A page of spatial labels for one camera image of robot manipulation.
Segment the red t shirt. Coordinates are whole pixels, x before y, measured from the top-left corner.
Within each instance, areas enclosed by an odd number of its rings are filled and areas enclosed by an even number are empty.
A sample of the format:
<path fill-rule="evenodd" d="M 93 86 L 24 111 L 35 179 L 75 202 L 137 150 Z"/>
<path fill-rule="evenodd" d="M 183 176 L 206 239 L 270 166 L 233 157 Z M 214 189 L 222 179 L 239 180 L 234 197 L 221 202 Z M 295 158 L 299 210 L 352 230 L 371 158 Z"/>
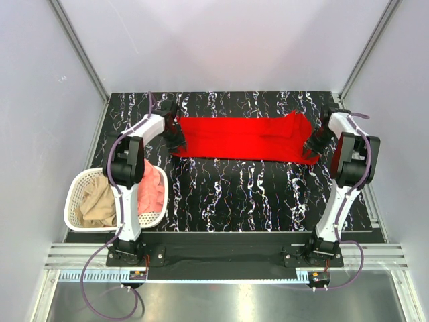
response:
<path fill-rule="evenodd" d="M 295 111 L 283 117 L 183 117 L 187 147 L 182 158 L 263 160 L 314 165 L 320 156 L 303 155 L 311 123 Z"/>

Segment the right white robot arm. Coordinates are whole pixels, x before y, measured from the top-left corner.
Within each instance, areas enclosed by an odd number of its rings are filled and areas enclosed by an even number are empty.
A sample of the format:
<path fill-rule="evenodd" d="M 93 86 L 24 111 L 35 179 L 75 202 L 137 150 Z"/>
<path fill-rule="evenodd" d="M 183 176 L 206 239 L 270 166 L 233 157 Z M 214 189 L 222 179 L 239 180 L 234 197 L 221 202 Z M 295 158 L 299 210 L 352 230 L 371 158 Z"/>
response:
<path fill-rule="evenodd" d="M 341 231 L 355 199 L 375 176 L 381 139 L 370 136 L 356 123 L 355 118 L 368 119 L 334 105 L 324 105 L 320 127 L 306 140 L 303 156 L 319 156 L 333 137 L 338 142 L 330 163 L 332 188 L 329 200 L 314 232 L 304 246 L 304 258 L 319 265 L 333 260 L 338 254 Z"/>

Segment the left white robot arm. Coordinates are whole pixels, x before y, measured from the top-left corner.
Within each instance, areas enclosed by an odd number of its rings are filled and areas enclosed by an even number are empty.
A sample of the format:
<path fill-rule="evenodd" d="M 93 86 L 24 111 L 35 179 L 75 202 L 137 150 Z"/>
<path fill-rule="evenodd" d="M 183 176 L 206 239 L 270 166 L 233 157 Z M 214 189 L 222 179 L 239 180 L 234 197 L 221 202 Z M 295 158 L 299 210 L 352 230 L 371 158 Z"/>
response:
<path fill-rule="evenodd" d="M 141 121 L 121 133 L 110 134 L 107 140 L 103 175 L 113 191 L 117 215 L 117 231 L 108 243 L 112 258 L 144 259 L 137 214 L 137 192 L 145 170 L 145 145 L 160 136 L 170 153 L 187 148 L 184 133 L 178 123 L 178 104 L 167 100 L 157 110 L 153 106 L 154 101 L 150 99 L 148 114 Z"/>

